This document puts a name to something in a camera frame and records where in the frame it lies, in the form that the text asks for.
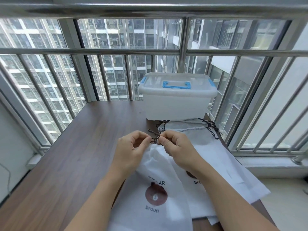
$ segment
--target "person's right hand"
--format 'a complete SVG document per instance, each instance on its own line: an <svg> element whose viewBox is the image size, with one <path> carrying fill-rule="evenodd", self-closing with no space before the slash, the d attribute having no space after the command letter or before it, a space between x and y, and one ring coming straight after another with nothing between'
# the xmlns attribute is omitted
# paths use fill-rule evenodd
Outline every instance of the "person's right hand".
<svg viewBox="0 0 308 231"><path fill-rule="evenodd" d="M187 171L194 171L197 164L204 161L184 133L166 130L160 134L158 144L163 145L174 162Z"/></svg>

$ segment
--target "brown bear face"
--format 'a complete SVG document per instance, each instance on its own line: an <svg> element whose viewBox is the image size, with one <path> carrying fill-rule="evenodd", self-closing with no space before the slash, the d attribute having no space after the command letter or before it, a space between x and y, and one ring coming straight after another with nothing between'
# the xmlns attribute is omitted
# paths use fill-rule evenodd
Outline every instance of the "brown bear face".
<svg viewBox="0 0 308 231"><path fill-rule="evenodd" d="M197 179L197 178L196 178L194 175L192 175L190 172L186 171L186 173L187 173L188 176Z"/></svg>
<svg viewBox="0 0 308 231"><path fill-rule="evenodd" d="M159 206L167 201L168 195L162 186L151 182L151 186L145 191L145 198L150 204Z"/></svg>

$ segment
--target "brown wooden tabletop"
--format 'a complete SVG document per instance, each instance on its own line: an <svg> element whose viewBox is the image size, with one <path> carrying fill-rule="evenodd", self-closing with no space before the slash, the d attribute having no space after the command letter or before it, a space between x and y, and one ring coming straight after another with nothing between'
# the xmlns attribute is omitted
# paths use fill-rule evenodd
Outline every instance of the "brown wooden tabletop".
<svg viewBox="0 0 308 231"><path fill-rule="evenodd" d="M106 174L118 138L156 130L156 123L146 120L140 101L88 103L0 208L0 230L64 230ZM261 201L253 206L273 223ZM222 230L206 218L193 227Z"/></svg>

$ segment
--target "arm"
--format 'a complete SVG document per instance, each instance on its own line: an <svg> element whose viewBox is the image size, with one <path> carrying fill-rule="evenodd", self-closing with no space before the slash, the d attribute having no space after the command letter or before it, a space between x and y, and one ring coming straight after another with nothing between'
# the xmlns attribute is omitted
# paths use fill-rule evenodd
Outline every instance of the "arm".
<svg viewBox="0 0 308 231"><path fill-rule="evenodd" d="M225 231L278 231L199 155L185 134L167 130L160 136L175 163L200 180Z"/></svg>
<svg viewBox="0 0 308 231"><path fill-rule="evenodd" d="M134 131L118 140L108 173L98 183L65 231L107 229L115 196L124 180L138 167L151 140L149 135L141 131Z"/></svg>

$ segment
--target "floor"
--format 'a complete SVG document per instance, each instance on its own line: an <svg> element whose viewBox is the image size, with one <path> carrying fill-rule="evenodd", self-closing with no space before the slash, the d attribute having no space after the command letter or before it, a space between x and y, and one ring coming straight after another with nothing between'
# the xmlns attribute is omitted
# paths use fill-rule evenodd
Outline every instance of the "floor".
<svg viewBox="0 0 308 231"><path fill-rule="evenodd" d="M271 191L262 199L280 231L308 230L308 184L299 179L261 179Z"/></svg>

